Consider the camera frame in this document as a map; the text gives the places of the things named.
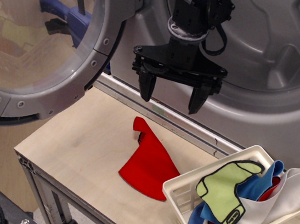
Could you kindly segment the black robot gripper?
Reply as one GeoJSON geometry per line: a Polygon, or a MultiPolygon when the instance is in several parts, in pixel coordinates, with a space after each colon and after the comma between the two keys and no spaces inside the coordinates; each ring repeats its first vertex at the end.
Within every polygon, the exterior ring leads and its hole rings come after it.
{"type": "Polygon", "coordinates": [[[222,80],[227,76],[227,70],[206,58],[197,44],[170,38],[168,44],[137,45],[133,51],[135,60],[132,69],[139,74],[142,99],[149,102],[156,76],[189,85],[194,87],[188,106],[189,114],[197,113],[209,94],[218,94],[222,80]]]}

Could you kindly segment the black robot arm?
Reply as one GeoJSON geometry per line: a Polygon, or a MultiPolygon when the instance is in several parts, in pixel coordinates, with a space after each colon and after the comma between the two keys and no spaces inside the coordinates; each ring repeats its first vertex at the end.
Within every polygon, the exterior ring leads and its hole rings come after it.
{"type": "Polygon", "coordinates": [[[168,44],[136,46],[132,68],[139,76],[140,96],[148,102],[158,77],[193,88],[189,113],[195,114],[209,96],[220,92],[226,69],[203,54],[218,56],[226,48],[222,28],[231,19],[231,0],[175,0],[168,20],[168,44]]]}

